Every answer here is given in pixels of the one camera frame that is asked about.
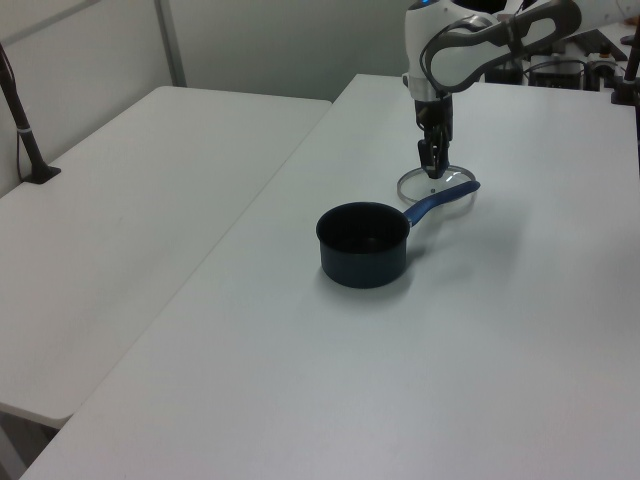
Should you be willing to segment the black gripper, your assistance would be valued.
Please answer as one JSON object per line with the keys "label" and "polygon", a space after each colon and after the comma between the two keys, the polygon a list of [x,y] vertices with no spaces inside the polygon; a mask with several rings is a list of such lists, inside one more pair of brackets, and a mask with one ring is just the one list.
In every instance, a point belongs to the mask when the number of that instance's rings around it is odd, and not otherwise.
{"label": "black gripper", "polygon": [[422,170],[439,179],[449,167],[449,142],[453,139],[453,97],[414,101],[415,120],[423,137],[417,148]]}

